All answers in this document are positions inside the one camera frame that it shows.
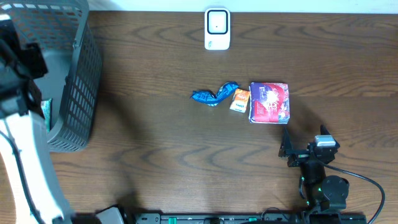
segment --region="white backdrop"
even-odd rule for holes
[[[91,10],[204,12],[329,12],[398,14],[398,0],[88,0]]]

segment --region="white device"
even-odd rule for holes
[[[227,9],[210,8],[205,12],[205,48],[226,50],[231,41],[231,16]]]

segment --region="basket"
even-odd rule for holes
[[[0,2],[11,16],[21,44],[36,42],[49,70],[35,83],[52,99],[51,151],[83,149],[93,125],[102,59],[87,24],[86,0]]]

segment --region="pink and blue package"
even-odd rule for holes
[[[289,89],[285,83],[250,84],[250,123],[287,124]]]

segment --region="table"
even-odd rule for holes
[[[207,51],[203,13],[91,12],[103,77],[88,147],[52,154],[71,206],[114,203],[163,212],[261,212],[306,206],[299,169],[279,159],[282,126],[250,124],[190,100],[236,81],[289,84],[289,131],[304,148],[325,124],[341,148],[331,164],[386,191],[377,223],[398,209],[398,20],[394,15],[232,13],[231,47]],[[0,166],[0,223],[15,211]],[[328,175],[337,174],[326,170]],[[370,219],[378,189],[350,182],[347,212]]]

